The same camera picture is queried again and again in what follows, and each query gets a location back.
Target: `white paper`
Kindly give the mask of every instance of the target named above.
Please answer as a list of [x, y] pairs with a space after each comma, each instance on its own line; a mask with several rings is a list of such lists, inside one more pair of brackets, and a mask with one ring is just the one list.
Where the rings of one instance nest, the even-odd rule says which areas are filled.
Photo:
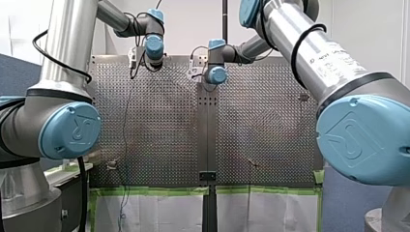
[[[97, 199], [95, 228], [98, 232], [118, 231], [122, 196]], [[130, 195], [123, 209], [123, 231], [202, 232], [203, 196]]]
[[31, 40], [11, 39], [12, 55], [14, 58], [39, 65], [40, 53], [33, 47]]
[[252, 192], [218, 195], [223, 232], [316, 232], [318, 197]]

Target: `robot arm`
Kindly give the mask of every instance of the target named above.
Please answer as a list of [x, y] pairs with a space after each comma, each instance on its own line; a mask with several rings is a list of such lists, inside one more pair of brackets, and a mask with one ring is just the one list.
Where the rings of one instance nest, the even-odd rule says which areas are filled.
[[[96, 18], [112, 26], [119, 37], [146, 36], [146, 63], [160, 67], [163, 55], [163, 15], [150, 9], [129, 18], [107, 1], [54, 1], [45, 52], [86, 73]], [[44, 59], [38, 84], [27, 90], [25, 102], [0, 100], [0, 161], [74, 159], [89, 151], [100, 133], [101, 118], [90, 104], [86, 76]]]
[[[254, 57], [272, 44], [291, 63], [318, 102], [317, 143], [338, 172], [368, 185], [408, 186], [410, 91], [389, 73], [366, 70], [329, 39], [302, 10], [314, 8], [310, 4], [317, 6], [317, 0], [260, 1], [242, 0], [240, 20], [263, 40], [252, 38], [242, 51], [236, 49], [237, 56]], [[210, 42], [205, 81], [224, 82], [223, 63], [238, 62], [229, 60], [229, 49], [224, 41]]]

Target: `white wall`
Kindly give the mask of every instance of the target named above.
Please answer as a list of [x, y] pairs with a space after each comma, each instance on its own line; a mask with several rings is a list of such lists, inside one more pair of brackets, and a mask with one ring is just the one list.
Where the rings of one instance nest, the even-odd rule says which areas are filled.
[[[137, 14], [154, 8], [152, 0], [111, 0], [124, 12]], [[319, 21], [330, 28], [332, 22], [332, 1], [320, 0]], [[254, 30], [246, 29], [239, 23], [241, 0], [228, 0], [228, 42], [241, 44], [253, 37]], [[187, 55], [199, 45], [207, 45], [211, 39], [222, 38], [221, 0], [163, 0], [160, 9], [165, 19], [165, 51], [171, 55]], [[107, 30], [107, 54], [127, 54], [133, 46], [133, 39], [117, 38], [111, 29]]]
[[[124, 12], [137, 14], [154, 8], [153, 0], [111, 0]], [[240, 0], [229, 0], [228, 36], [230, 44], [241, 44], [255, 35], [239, 24]], [[319, 21], [332, 31], [332, 1], [320, 0]], [[31, 45], [35, 35], [46, 29], [52, 0], [0, 0], [0, 53], [40, 64], [42, 57]], [[163, 0], [165, 51], [187, 55], [210, 39], [221, 38], [221, 0]], [[133, 38], [117, 38], [112, 29], [98, 21], [93, 54], [127, 54]]]
[[407, 0], [333, 0], [333, 39], [368, 70], [404, 80], [407, 5]]

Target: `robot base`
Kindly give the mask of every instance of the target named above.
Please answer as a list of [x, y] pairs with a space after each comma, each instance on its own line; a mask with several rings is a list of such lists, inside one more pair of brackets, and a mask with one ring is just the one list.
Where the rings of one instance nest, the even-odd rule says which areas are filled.
[[61, 191], [51, 189], [43, 202], [3, 217], [5, 231], [61, 232]]
[[365, 216], [365, 232], [398, 231], [410, 231], [410, 188], [392, 188], [383, 208]]

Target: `black cable ring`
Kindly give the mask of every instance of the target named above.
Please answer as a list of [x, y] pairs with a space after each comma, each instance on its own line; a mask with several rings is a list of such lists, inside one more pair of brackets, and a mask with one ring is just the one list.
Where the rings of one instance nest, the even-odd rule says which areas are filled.
[[298, 81], [298, 83], [304, 87], [305, 89], [307, 88], [304, 84], [304, 82], [302, 82], [301, 78], [298, 75], [298, 71], [296, 69], [296, 60], [298, 57], [298, 50], [299, 47], [301, 46], [302, 42], [305, 40], [305, 38], [313, 31], [317, 31], [319, 29], [322, 29], [324, 32], [327, 32], [327, 28], [324, 24], [318, 23], [318, 24], [314, 24], [313, 26], [311, 26], [309, 29], [307, 29], [304, 33], [302, 33], [302, 35], [299, 37], [299, 39], [296, 41], [295, 46], [293, 47], [292, 50], [292, 56], [290, 58], [290, 67], [292, 68], [292, 72], [293, 75], [295, 76], [296, 81]]
[[261, 27], [262, 27], [262, 34], [263, 34], [263, 38], [265, 39], [266, 44], [268, 44], [268, 46], [275, 50], [278, 51], [278, 48], [273, 45], [271, 43], [271, 41], [268, 38], [268, 34], [266, 33], [266, 28], [265, 28], [265, 14], [263, 12], [263, 7], [265, 6], [265, 1], [264, 0], [260, 0], [260, 6], [259, 6], [259, 15], [260, 15], [260, 23], [261, 23]]

